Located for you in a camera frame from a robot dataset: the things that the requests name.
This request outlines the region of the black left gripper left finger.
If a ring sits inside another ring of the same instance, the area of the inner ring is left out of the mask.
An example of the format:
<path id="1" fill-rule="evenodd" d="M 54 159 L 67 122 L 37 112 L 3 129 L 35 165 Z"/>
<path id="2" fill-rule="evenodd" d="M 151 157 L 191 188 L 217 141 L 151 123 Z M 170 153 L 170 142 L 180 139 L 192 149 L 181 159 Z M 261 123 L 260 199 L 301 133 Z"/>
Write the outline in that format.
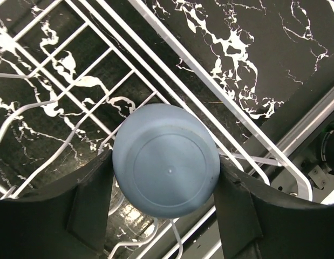
<path id="1" fill-rule="evenodd" d="M 99 258 L 113 183 L 111 151 L 17 199 L 0 200 L 0 258 Z"/>

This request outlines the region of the light blue plastic cup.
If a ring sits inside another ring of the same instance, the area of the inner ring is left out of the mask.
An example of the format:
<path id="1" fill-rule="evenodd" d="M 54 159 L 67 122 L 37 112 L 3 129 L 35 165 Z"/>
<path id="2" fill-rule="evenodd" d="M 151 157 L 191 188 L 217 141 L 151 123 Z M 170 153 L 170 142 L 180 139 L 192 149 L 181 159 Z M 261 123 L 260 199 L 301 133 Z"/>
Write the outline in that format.
<path id="1" fill-rule="evenodd" d="M 205 126 L 169 104 L 148 104 L 129 115 L 116 134 L 112 161 L 126 199 L 165 219 L 204 205 L 220 175 L 219 153 Z"/>

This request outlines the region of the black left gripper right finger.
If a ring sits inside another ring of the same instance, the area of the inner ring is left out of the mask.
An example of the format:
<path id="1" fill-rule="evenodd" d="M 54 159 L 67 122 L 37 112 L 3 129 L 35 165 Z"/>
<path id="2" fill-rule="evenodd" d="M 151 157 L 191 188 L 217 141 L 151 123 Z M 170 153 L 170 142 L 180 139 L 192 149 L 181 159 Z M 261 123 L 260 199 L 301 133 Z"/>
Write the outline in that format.
<path id="1" fill-rule="evenodd" d="M 334 204 L 283 193 L 227 160 L 214 201 L 225 258 L 334 258 Z"/>

